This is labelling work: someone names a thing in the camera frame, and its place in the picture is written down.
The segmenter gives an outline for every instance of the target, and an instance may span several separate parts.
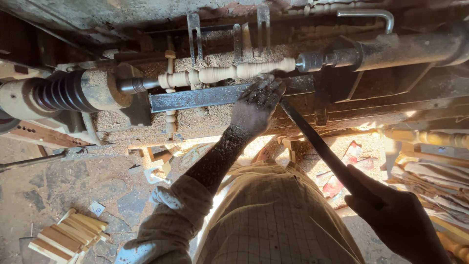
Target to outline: turned wooden spindle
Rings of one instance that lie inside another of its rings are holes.
[[[228,68],[208,67],[200,71],[180,71],[175,74],[161,74],[158,76],[162,88],[189,86],[199,83],[216,83],[228,78],[252,78],[259,73],[268,73],[273,70],[290,72],[295,70],[294,58],[284,58],[280,62],[241,63],[237,67]]]

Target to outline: stack of wooden blocks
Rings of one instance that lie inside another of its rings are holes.
[[[60,264],[80,264],[86,252],[99,240],[107,224],[69,210],[57,225],[45,227],[28,245],[29,248]]]

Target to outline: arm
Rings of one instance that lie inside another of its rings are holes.
[[[186,175],[196,179],[214,196],[247,144],[269,128],[272,113],[285,89],[279,79],[268,78],[252,85],[234,104],[231,124],[220,141]]]
[[[220,182],[249,142],[267,130],[285,85],[272,78],[252,85],[233,106],[231,124],[220,141],[173,183],[157,187],[152,215],[138,237],[119,251],[115,263],[191,263],[191,241],[210,212]]]
[[[386,203],[376,210],[367,201],[345,196],[347,205],[372,227],[390,250],[413,264],[451,263],[415,194],[385,186],[352,165],[348,169],[365,188]]]

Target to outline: shirt sleeve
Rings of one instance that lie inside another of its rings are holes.
[[[189,241],[202,228],[213,204],[212,195],[197,180],[182,175],[171,188],[158,186],[153,213],[140,225],[136,239],[117,254],[116,264],[191,263]]]

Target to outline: hand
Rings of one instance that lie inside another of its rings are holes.
[[[348,170],[363,186],[386,203],[380,210],[352,195],[347,205],[363,218],[390,250],[416,263],[450,263],[430,218],[415,194],[385,186],[349,165]]]
[[[251,141],[267,131],[277,103],[285,93],[281,79],[269,76],[252,84],[234,103],[231,127]]]

